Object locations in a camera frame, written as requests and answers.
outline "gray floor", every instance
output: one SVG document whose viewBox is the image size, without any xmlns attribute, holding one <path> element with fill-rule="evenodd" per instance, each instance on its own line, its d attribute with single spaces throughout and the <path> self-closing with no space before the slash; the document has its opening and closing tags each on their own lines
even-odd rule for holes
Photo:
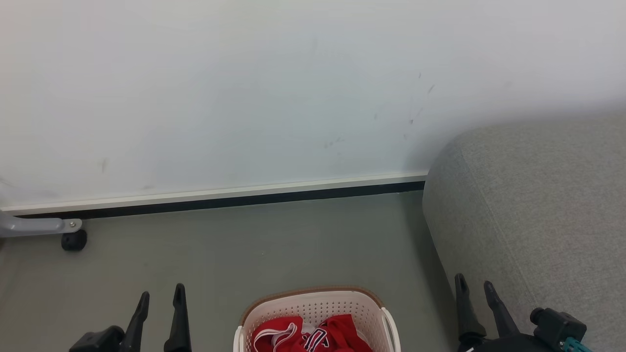
<svg viewBox="0 0 626 352">
<path fill-rule="evenodd" d="M 0 350 L 67 351 L 87 331 L 126 328 L 150 292 L 143 351 L 161 351 L 176 283 L 195 351 L 231 351 L 244 309 L 276 292 L 349 284 L 374 291 L 404 351 L 456 350 L 452 293 L 421 192 L 86 221 L 82 252 L 59 236 L 0 251 Z"/>
</svg>

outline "wall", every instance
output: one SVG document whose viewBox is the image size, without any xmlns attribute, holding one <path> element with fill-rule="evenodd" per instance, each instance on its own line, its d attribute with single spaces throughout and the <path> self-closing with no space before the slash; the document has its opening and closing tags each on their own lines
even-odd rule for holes
<svg viewBox="0 0 626 352">
<path fill-rule="evenodd" d="M 5 0 L 0 206 L 425 173 L 626 95 L 619 0 Z"/>
</svg>

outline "black baseboard strip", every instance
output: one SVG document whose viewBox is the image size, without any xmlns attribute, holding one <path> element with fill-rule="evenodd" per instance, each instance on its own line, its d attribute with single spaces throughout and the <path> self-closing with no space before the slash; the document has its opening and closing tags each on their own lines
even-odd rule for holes
<svg viewBox="0 0 626 352">
<path fill-rule="evenodd" d="M 101 217 L 116 217 L 141 214 L 155 214 L 164 212 L 181 212 L 186 210 L 238 207 L 241 205 L 269 204 L 294 202 L 296 200 L 329 199 L 355 197 L 384 193 L 408 192 L 423 190 L 424 181 L 405 182 L 401 184 L 373 185 L 360 187 L 346 187 L 338 189 L 307 190 L 303 192 L 251 195 L 248 197 L 233 197 L 221 199 L 193 200 L 189 202 L 174 202 L 150 205 L 135 205 L 131 207 L 117 207 L 106 209 L 78 210 L 74 212 L 57 212 L 48 214 L 22 215 L 23 218 L 60 217 L 61 219 L 97 219 Z"/>
</svg>

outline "brown basket rim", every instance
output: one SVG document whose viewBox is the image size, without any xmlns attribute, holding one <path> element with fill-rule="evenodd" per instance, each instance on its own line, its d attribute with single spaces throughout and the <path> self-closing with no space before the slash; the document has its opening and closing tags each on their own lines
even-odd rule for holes
<svg viewBox="0 0 626 352">
<path fill-rule="evenodd" d="M 297 295 L 300 295 L 300 294 L 317 293 L 317 292 L 332 292 L 332 291 L 354 291 L 354 292 L 363 293 L 366 296 L 370 297 L 376 303 L 376 305 L 378 305 L 378 308 L 383 308 L 384 307 L 381 299 L 378 298 L 377 295 L 375 295 L 372 291 L 370 291 L 368 289 L 364 289 L 363 287 L 359 287 L 359 286 L 316 286 L 316 287 L 310 287 L 310 288 L 306 288 L 306 289 L 296 289 L 296 290 L 291 290 L 291 291 L 275 293 L 275 294 L 271 294 L 271 295 L 268 295 L 268 296 L 265 296 L 263 298 L 260 298 L 260 299 L 256 300 L 254 303 L 252 303 L 244 311 L 244 313 L 243 313 L 243 315 L 241 317 L 241 320 L 239 321 L 239 326 L 243 326 L 244 323 L 245 323 L 245 320 L 248 319 L 248 316 L 250 315 L 250 313 L 256 307 L 260 306 L 261 304 L 263 304 L 265 302 L 273 301 L 275 299 L 290 297 L 290 296 L 297 296 Z"/>
</svg>

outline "black caster wheel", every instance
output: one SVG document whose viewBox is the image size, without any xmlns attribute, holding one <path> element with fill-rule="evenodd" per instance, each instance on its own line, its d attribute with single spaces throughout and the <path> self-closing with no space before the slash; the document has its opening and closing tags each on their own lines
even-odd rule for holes
<svg viewBox="0 0 626 352">
<path fill-rule="evenodd" d="M 85 244 L 87 244 L 87 232 L 85 230 L 78 230 L 61 236 L 61 247 L 66 251 L 82 251 Z"/>
</svg>

